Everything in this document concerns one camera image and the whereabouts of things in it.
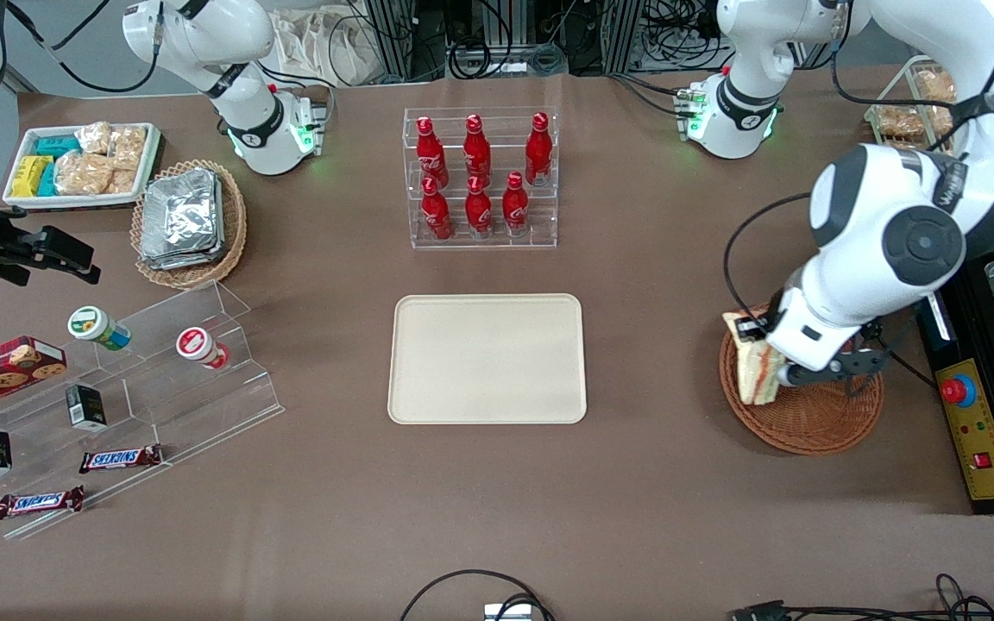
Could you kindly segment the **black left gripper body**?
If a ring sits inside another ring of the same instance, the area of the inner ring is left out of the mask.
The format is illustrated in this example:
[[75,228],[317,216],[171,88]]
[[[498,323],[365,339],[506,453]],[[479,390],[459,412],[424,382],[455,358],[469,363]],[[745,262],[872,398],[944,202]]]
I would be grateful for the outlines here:
[[762,315],[764,340],[768,343],[781,343],[788,335],[789,292],[776,292],[769,300],[768,308]]

